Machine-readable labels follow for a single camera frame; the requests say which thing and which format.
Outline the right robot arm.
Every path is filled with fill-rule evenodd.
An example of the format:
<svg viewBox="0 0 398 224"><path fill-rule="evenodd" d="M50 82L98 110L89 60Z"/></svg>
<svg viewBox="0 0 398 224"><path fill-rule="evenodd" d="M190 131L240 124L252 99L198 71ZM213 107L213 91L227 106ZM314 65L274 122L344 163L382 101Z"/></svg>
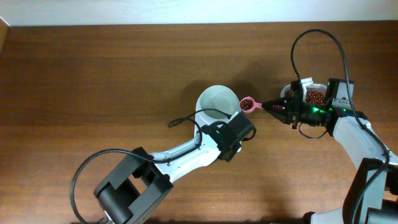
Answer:
<svg viewBox="0 0 398 224"><path fill-rule="evenodd" d="M305 223L397 223L397 156L378 138L364 113L351 106L354 83L331 78L322 105L303 100L305 87L292 82L290 96L262 103L262 108L284 124L323 126L340 143L357 169L342 208L308 212Z"/></svg>

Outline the pink measuring scoop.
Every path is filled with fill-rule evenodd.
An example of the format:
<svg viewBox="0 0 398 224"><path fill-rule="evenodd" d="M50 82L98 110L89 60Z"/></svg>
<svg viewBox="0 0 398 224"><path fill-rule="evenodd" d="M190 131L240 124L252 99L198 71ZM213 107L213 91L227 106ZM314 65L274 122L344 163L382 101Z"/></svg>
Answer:
<svg viewBox="0 0 398 224"><path fill-rule="evenodd" d="M255 109L263 109L262 104L255 102L250 96L243 98L239 106L244 113L252 113Z"/></svg>

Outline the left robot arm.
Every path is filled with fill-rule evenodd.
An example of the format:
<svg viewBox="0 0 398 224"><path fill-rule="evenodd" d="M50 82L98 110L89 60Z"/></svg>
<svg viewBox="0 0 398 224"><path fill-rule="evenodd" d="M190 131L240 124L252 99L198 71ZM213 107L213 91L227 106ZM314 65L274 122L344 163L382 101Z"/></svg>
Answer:
<svg viewBox="0 0 398 224"><path fill-rule="evenodd" d="M228 122L202 126L175 148L149 154L138 147L97 185L94 195L111 223L144 223L177 179L217 160L230 162L254 129L242 113L235 113Z"/></svg>

